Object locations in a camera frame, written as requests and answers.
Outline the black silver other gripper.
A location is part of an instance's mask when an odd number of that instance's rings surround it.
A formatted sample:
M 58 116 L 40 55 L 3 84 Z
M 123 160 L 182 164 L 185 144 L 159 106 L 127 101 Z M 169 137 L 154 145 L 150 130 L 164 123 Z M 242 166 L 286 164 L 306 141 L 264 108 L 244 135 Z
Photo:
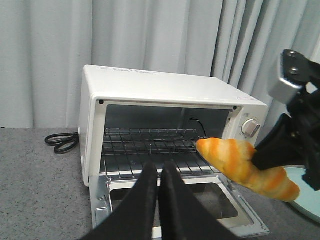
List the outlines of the black silver other gripper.
M 302 179 L 320 190 L 320 64 L 285 49 L 277 61 L 269 95 L 286 105 L 268 135 L 256 146 L 252 163 L 259 170 L 301 166 Z

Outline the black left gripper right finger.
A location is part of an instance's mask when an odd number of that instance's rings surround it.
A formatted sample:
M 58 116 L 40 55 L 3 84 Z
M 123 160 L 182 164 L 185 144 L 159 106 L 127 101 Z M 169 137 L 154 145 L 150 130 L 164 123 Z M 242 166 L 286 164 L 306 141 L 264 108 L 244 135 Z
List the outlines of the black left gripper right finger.
M 163 166 L 158 192 L 163 240 L 238 240 L 197 200 L 172 162 Z

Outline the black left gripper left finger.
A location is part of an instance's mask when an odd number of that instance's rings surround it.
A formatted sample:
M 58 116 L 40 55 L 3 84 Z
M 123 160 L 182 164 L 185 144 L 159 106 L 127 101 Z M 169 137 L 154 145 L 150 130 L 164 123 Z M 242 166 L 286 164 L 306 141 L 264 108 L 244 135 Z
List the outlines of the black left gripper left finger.
M 157 201 L 158 172 L 148 162 L 116 210 L 83 240 L 151 240 Z

